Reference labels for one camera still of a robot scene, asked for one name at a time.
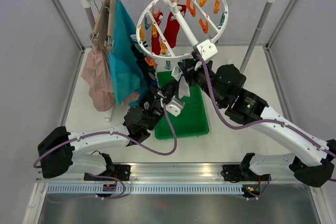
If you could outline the white round clip hanger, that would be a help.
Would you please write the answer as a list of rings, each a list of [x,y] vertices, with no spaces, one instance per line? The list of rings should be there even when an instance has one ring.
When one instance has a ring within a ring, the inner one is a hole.
[[[212,43],[216,43],[218,39],[222,36],[226,26],[227,26],[227,18],[228,18],[228,4],[226,0],[215,0],[214,1],[214,8],[212,14],[207,13],[204,10],[206,7],[208,0],[153,0],[143,11],[141,14],[137,27],[136,27],[136,37],[139,42],[139,46],[146,55],[154,59],[164,59],[164,60],[178,60],[178,59],[185,59],[191,56],[190,53],[178,55],[174,52],[173,48],[171,48],[165,40],[163,35],[164,30],[166,28],[167,18],[170,12],[173,13],[176,20],[180,23],[180,30],[179,32],[183,32],[190,42],[193,50],[199,53],[196,50],[196,45],[200,42],[203,42],[207,39],[210,39]],[[163,13],[163,19],[158,27],[159,32],[159,42],[161,46],[161,53],[156,55],[152,52],[151,46],[151,25],[155,22],[152,12],[157,13],[161,10]],[[203,41],[199,41],[194,32],[192,31],[191,27],[187,23],[185,19],[185,15],[190,14],[193,18],[201,18],[202,20],[207,20],[209,23],[208,35],[209,32],[212,32],[213,35]],[[146,42],[148,43],[148,47],[145,48],[140,39],[140,29],[139,25],[142,24]]]

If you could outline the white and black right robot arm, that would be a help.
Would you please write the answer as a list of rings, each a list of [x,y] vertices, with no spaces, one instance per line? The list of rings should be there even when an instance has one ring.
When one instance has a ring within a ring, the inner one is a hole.
[[[211,67],[211,62],[186,59],[177,64],[172,76],[183,78],[183,84],[199,86],[227,127],[256,130],[289,150],[284,155],[247,153],[239,166],[243,178],[251,180],[264,175],[295,178],[311,187],[321,187],[333,180],[335,140],[321,140],[308,134],[283,118],[267,101],[244,89],[246,77],[233,64],[222,65],[216,72]]]

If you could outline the black sock with blue pattern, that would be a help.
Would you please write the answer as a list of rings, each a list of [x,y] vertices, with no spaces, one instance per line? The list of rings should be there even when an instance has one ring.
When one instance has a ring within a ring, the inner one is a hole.
[[[145,63],[140,64],[140,70],[145,79],[147,91],[144,94],[144,97],[140,100],[140,106],[148,108],[147,105],[151,106],[156,98],[156,93],[158,90],[158,83],[156,77],[156,71],[153,67],[146,65]]]

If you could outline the orange clothes peg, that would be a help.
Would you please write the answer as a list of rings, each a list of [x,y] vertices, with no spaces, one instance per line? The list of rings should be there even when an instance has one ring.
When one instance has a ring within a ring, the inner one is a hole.
[[[158,25],[156,22],[153,22],[151,25],[151,35],[152,35],[152,38],[158,38],[159,36]]]
[[[152,15],[154,17],[155,22],[159,25],[163,19],[163,13],[161,12],[161,10],[159,9],[157,13],[152,12]]]

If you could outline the white sock with black stripes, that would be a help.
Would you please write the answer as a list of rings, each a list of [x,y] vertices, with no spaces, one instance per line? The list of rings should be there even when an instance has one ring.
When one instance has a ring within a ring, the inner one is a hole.
[[[138,40],[137,40],[137,36],[136,36],[136,34],[132,34],[132,35],[130,35],[130,37],[131,37],[133,43],[135,44],[135,46],[138,46],[138,47],[139,47],[139,42],[138,42]],[[146,42],[146,40],[145,40],[145,41],[141,41],[141,43],[142,43],[142,45],[143,45],[145,48],[148,47],[148,43]]]

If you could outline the red christmas sock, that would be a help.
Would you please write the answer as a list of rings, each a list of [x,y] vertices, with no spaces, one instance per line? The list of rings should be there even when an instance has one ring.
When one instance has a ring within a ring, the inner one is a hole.
[[[161,53],[161,46],[158,38],[152,38],[151,37],[151,46],[152,46],[152,52],[156,55],[159,55]]]
[[[171,48],[176,46],[177,36],[180,30],[180,23],[176,20],[172,12],[169,13],[166,28],[164,30],[164,37]]]

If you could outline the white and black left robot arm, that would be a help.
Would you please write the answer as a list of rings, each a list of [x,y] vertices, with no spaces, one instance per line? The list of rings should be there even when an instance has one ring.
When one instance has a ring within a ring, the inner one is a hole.
[[[180,82],[172,80],[154,95],[154,100],[146,109],[132,106],[124,116],[124,122],[101,131],[69,132],[65,126],[55,128],[37,146],[38,158],[34,168],[40,168],[43,178],[50,179],[67,176],[99,176],[110,180],[114,176],[113,161],[108,154],[91,155],[91,151],[100,151],[109,147],[140,146],[154,154],[168,156],[169,152],[155,151],[143,144],[163,118],[169,114],[179,115],[183,103],[178,99]]]

